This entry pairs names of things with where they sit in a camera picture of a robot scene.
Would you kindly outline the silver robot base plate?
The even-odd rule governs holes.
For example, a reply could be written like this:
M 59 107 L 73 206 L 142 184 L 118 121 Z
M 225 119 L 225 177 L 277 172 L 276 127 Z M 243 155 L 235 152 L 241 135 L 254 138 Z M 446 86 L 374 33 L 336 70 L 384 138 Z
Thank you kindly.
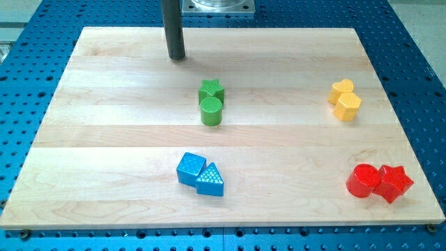
M 184 17 L 201 16 L 253 16 L 255 0 L 182 0 Z

